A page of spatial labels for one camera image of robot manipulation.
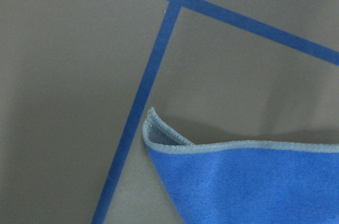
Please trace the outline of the blue microfiber towel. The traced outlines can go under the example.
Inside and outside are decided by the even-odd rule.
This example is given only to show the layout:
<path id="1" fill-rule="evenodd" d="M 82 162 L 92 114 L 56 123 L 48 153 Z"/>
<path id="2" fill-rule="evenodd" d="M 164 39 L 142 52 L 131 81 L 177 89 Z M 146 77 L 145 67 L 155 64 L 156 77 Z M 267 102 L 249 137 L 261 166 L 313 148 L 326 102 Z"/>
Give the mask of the blue microfiber towel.
<path id="1" fill-rule="evenodd" d="M 338 145 L 196 145 L 150 109 L 142 138 L 185 223 L 338 223 Z"/>

